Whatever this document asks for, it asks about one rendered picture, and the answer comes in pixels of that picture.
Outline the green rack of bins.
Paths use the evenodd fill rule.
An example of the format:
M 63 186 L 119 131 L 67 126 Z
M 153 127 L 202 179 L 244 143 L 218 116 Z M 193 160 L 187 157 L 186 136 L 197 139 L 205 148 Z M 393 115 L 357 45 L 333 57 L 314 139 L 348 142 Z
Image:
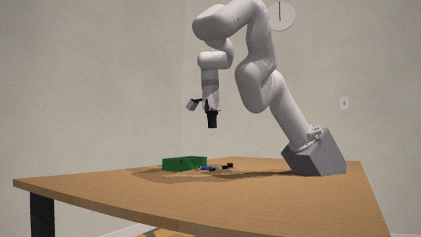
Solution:
M 184 160 L 182 160 L 182 158 Z M 177 160 L 174 160 L 177 159 Z M 162 159 L 162 171 L 189 171 L 207 165 L 207 157 L 187 156 Z

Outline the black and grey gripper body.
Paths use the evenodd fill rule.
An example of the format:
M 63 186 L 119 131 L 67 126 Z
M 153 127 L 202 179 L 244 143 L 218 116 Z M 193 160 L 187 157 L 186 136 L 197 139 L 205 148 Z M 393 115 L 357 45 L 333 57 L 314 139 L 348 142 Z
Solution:
M 202 87 L 202 104 L 203 110 L 205 110 L 205 101 L 208 99 L 209 110 L 221 111 L 221 101 L 219 86 L 204 86 Z M 210 108 L 211 107 L 211 108 Z

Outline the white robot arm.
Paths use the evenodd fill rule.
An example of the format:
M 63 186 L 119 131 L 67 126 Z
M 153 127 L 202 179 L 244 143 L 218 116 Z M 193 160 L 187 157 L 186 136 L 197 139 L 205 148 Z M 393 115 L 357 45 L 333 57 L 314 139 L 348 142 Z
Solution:
M 254 114 L 270 106 L 271 113 L 289 139 L 290 150 L 306 150 L 323 130 L 320 126 L 314 128 L 307 123 L 284 77 L 275 70 L 277 59 L 270 15 L 261 0 L 232 0 L 227 5 L 213 5 L 193 20 L 195 36 L 219 50 L 201 52 L 197 57 L 197 64 L 201 68 L 201 86 L 219 86 L 218 70 L 229 69 L 234 59 L 234 47 L 228 37 L 246 24 L 248 56 L 235 69 L 241 100 L 246 109 Z

